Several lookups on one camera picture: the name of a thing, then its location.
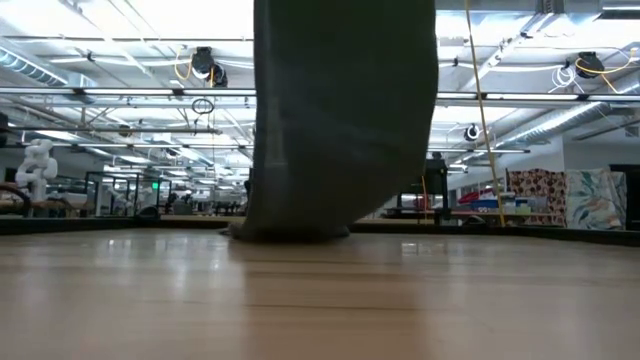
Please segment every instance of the ceiling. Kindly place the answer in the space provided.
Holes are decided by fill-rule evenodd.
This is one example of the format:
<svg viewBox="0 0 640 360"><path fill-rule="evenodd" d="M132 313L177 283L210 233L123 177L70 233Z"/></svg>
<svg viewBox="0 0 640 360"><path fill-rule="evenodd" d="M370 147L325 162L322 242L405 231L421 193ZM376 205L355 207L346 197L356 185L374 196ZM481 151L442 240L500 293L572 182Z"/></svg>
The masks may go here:
<svg viewBox="0 0 640 360"><path fill-rule="evenodd" d="M176 72L181 75L188 72L185 63L189 61L195 47L210 46L216 60L227 72L229 88L254 88L253 0L165 1L162 6L157 1L85 0L77 4L81 14L71 9L72 3L73 1L65 0L0 1L0 33L3 34L0 47L11 47L33 63L48 67L54 73L83 74L99 87L194 88L206 87L207 84L194 76L183 80ZM194 16L196 12L210 16L199 18ZM536 15L533 11L473 12L472 31L479 66L496 54L502 57L501 61L492 64L491 71L483 74L482 91L607 92L607 84L601 77L591 80L577 77L574 81L562 83L562 86L558 86L556 80L554 84L558 67L563 66L567 60L573 62L581 51L595 51L607 69L617 69L629 63L626 69L611 74L608 78L611 81L624 78L637 70L635 60L631 61L629 57L632 49L640 46L636 43L640 21L602 20L598 16L599 13L596 12L546 16ZM527 33L525 38L519 36L523 31ZM469 32L464 12L458 9L438 11L437 35L441 64L438 76L440 91L475 91L470 66L472 54L468 41ZM89 54L95 61L88 60ZM4 86L42 86L4 68L0 68L0 78ZM63 97L23 96L22 99L36 105L44 104L53 115L57 114L64 120L32 112L32 115L39 115L14 120L17 126L69 127L69 124L82 123L83 115L79 104L65 106ZM99 100L99 104L102 100L113 100L113 97L96 96L95 99ZM94 105L86 110L85 123L90 119L90 126L99 128L127 124L136 128L168 128L184 132L146 132L131 137L122 137L116 133L77 135L84 139L82 141L93 142L219 146L252 144L256 116L253 98L215 98L215 101L228 106L217 106L212 114L204 116L199 116L189 107L184 111L170 106L153 107L154 101L162 99L137 100L146 106L108 108ZM517 130L520 125L549 110L552 108L522 108L519 105L492 107L488 104L485 109L486 123L490 134L499 136L503 132ZM481 124L478 107L438 106L433 117L430 147L480 146L480 143L467 143L463 139L464 129L471 124ZM591 123L583 131L604 125L606 123ZM206 133L207 126L221 130L222 134ZM115 155L122 153L106 148L103 152ZM242 168L251 165L250 149L242 152L233 149L193 149L188 152L190 161L187 164L192 162L192 165L213 166L215 163L220 167L234 165ZM167 156L166 151L163 152L160 148L137 151L135 155L165 165L175 165L180 159L180 156Z"/></svg>

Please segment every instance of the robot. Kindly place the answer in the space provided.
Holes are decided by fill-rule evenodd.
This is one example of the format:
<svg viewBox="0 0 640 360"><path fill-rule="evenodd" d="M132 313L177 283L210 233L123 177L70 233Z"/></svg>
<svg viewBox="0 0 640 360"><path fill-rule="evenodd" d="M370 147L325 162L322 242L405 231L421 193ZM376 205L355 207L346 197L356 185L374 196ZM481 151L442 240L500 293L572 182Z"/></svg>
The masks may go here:
<svg viewBox="0 0 640 360"><path fill-rule="evenodd" d="M36 139L25 149L25 159L16 173L18 187L31 187L31 201L46 200L47 180L58 176L58 162L49 156L51 140Z"/></svg>

